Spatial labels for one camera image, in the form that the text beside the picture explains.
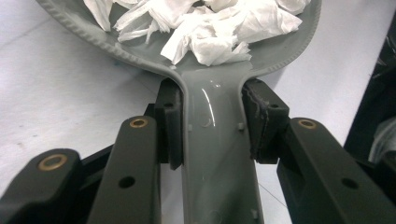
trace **brass screw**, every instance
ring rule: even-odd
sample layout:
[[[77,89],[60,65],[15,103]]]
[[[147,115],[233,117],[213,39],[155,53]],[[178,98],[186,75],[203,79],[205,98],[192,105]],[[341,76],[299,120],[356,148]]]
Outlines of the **brass screw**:
[[[146,119],[133,119],[130,123],[133,128],[143,128],[148,125],[149,121]]]
[[[57,161],[48,164],[48,162],[51,160],[57,160]],[[38,169],[40,169],[41,171],[56,170],[59,167],[63,166],[66,162],[67,162],[67,157],[64,154],[54,154],[44,158],[44,160],[42,160],[38,164]]]
[[[308,119],[300,119],[298,123],[306,129],[316,129],[317,124]]]

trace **white tissue paper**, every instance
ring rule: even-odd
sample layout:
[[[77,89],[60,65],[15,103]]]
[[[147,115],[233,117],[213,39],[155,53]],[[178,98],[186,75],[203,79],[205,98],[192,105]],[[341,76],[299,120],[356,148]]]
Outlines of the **white tissue paper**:
[[[249,61],[248,44],[298,30],[301,13],[310,0],[84,0],[100,26],[109,31],[111,4],[129,8],[114,28],[119,41],[153,32],[169,33],[161,55],[179,63],[191,50],[201,64],[217,65]]]
[[[292,15],[298,15],[304,11],[311,0],[276,0],[276,2]]]

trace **gray dustpan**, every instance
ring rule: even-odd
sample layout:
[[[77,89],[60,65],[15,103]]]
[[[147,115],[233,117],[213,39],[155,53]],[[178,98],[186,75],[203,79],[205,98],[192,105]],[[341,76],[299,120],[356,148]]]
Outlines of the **gray dustpan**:
[[[299,16],[298,32],[249,45],[250,62],[207,67],[188,53],[176,68],[160,55],[170,35],[157,32],[148,45],[144,38],[120,44],[118,33],[105,33],[82,0],[37,2],[74,34],[130,65],[172,78],[183,90],[185,223],[263,223],[242,86],[286,66],[305,50],[318,25],[321,0],[312,0]],[[123,12],[113,7],[110,22]]]

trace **transparent plastic object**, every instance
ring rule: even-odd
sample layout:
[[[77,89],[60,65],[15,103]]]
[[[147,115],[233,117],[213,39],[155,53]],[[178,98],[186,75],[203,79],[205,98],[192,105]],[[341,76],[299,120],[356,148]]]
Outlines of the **transparent plastic object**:
[[[183,90],[185,223],[263,223],[240,92],[246,80],[286,66],[305,50],[318,25],[321,0],[312,0],[299,15],[298,32],[249,45],[250,62],[211,67],[198,64],[191,53],[174,67],[160,55],[169,34],[154,33],[147,45],[145,38],[119,43],[118,33],[105,33],[82,0],[36,1],[82,39],[130,65],[172,78]],[[112,8],[112,25],[125,10]]]

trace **white surface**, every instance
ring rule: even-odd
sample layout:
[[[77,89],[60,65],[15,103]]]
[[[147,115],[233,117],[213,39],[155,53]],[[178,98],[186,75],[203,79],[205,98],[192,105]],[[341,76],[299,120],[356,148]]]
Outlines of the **white surface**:
[[[308,49],[262,79],[291,117],[317,119],[344,144],[395,8],[394,0],[323,1]],[[0,32],[0,195],[35,155],[70,147],[85,158],[111,145],[122,121],[155,101],[162,77],[109,58],[35,1],[3,0]],[[181,223],[180,172],[166,167],[163,223]],[[257,166],[264,219],[289,223],[275,170]]]

